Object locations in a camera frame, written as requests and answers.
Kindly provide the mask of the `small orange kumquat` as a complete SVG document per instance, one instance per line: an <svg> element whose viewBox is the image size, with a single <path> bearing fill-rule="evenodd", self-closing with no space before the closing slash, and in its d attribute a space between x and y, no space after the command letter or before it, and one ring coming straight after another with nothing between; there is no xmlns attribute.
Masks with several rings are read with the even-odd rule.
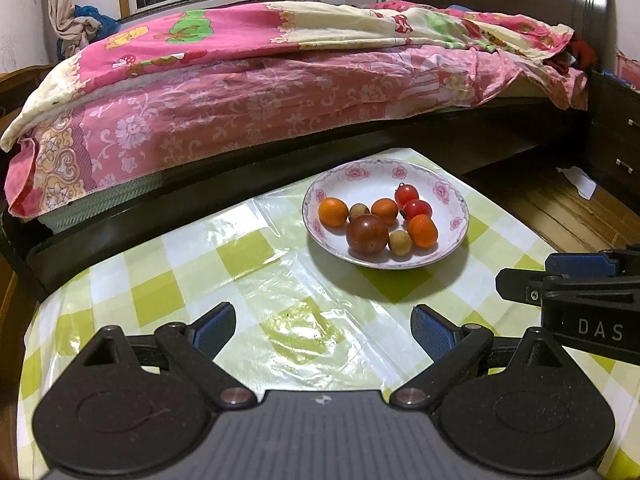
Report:
<svg viewBox="0 0 640 480"><path fill-rule="evenodd" d="M428 214L417 214L407 223L407 232L413 244L420 248L433 247L438 240L438 231Z"/></svg>

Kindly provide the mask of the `dark red plum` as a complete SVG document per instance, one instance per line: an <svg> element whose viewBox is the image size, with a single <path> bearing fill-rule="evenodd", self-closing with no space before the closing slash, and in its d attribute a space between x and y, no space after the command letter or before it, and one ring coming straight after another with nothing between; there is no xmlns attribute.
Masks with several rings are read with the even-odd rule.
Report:
<svg viewBox="0 0 640 480"><path fill-rule="evenodd" d="M346 229L349 248L360 255L377 255L388 243L385 222L374 214L363 214L349 222Z"/></svg>

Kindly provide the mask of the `round red cherry tomato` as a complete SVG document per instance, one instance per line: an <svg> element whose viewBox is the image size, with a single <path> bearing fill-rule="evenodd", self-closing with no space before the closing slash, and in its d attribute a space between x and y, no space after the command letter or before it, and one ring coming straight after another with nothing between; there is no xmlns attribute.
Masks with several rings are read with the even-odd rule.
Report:
<svg viewBox="0 0 640 480"><path fill-rule="evenodd" d="M406 203L419 198L418 190L411 184L401 183L395 190L394 199L399 209L405 207Z"/></svg>

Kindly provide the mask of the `pale brown longan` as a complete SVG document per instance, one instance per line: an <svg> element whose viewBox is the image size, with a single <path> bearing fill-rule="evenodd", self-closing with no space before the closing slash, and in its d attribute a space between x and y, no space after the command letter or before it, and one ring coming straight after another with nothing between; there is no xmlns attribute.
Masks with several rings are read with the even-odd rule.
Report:
<svg viewBox="0 0 640 480"><path fill-rule="evenodd" d="M364 214L370 214L370 209L368 208L368 206L362 203L356 203L349 208L348 218L350 221L354 221Z"/></svg>

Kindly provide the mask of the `larger orange tangerine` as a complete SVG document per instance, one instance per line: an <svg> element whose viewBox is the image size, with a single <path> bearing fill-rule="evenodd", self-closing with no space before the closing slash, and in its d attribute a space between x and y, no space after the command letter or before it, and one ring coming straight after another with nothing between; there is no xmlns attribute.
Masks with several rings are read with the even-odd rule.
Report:
<svg viewBox="0 0 640 480"><path fill-rule="evenodd" d="M318 206L318 217L322 224L332 229L340 228L347 220L349 209L338 198L327 197Z"/></svg>

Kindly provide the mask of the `white paper on floor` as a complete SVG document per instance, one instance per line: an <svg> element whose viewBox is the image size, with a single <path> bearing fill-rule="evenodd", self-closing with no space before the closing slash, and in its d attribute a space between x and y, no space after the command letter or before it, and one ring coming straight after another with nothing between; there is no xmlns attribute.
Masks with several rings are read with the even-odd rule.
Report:
<svg viewBox="0 0 640 480"><path fill-rule="evenodd" d="M576 188L578 195L584 200L591 200L598 187L588 174L576 166L570 168L558 168L558 173L562 174Z"/></svg>

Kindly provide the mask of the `green checkered tablecloth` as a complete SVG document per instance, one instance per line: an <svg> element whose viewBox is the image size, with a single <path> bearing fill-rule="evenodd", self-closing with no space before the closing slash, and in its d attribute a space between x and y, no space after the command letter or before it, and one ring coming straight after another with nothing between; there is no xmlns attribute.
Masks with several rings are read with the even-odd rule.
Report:
<svg viewBox="0 0 640 480"><path fill-rule="evenodd" d="M253 390L391 392L428 362L409 332L416 304L500 336L538 322L535 307L499 298L495 277L541 268L550 245L469 185L460 188L470 210L461 247L431 266L390 272L337 259L308 236L307 188L290 184L128 249L40 304L24 337L17 400L21 478L47 470L32 436L38 401L104 325L148 334L228 301L236 332L217 363Z"/></svg>

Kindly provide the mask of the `dark nightstand with drawers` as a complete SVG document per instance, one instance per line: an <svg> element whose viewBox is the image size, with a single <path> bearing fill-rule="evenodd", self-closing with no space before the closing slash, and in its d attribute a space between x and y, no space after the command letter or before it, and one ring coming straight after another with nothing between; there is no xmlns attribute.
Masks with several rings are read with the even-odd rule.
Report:
<svg viewBox="0 0 640 480"><path fill-rule="evenodd" d="M639 208L639 91L601 70L589 77L593 165L631 207Z"/></svg>

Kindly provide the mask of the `white floral plate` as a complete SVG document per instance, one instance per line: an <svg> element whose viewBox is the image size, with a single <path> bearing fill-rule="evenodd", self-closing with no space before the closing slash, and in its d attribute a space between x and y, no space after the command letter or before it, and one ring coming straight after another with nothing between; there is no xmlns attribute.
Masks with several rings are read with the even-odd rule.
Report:
<svg viewBox="0 0 640 480"><path fill-rule="evenodd" d="M348 206L370 206L379 198L393 198L401 183L413 185L433 209L438 237L432 248L416 248L405 256L393 255L390 248L377 255L360 255L348 246L346 226L332 228L320 220L319 206L325 198L336 198ZM449 180L426 167L392 158L361 159L320 174L304 196L302 218L311 238L326 252L378 270L422 268L446 258L462 244L470 223L469 208Z"/></svg>

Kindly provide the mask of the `pink floral quilt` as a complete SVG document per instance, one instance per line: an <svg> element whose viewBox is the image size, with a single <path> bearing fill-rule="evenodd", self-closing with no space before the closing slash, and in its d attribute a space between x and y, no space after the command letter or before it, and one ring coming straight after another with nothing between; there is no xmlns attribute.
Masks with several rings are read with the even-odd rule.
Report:
<svg viewBox="0 0 640 480"><path fill-rule="evenodd" d="M477 107L514 84L583 108L564 24L391 1L247 3L154 18L55 65L1 137L30 220L170 168L362 122Z"/></svg>

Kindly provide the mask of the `blue cloth bundle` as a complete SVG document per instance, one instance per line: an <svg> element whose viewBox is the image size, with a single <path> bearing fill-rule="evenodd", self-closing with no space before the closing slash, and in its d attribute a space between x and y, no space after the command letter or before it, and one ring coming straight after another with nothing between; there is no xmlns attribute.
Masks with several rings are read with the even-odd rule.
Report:
<svg viewBox="0 0 640 480"><path fill-rule="evenodd" d="M58 60L70 58L89 44L116 34L119 29L119 21L102 14L95 6L74 6L73 13L55 29Z"/></svg>

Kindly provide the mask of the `dark bed frame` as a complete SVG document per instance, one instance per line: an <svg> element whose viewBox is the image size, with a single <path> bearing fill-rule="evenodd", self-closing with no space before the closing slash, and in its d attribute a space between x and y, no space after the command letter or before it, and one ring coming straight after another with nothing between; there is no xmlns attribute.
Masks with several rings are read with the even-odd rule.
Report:
<svg viewBox="0 0 640 480"><path fill-rule="evenodd" d="M1 255L30 294L46 299L89 266L263 192L388 148L412 148L455 176L540 148L564 155L589 115L546 99L498 98L477 108L366 122L224 153L182 166L178 179L54 234L1 214Z"/></svg>

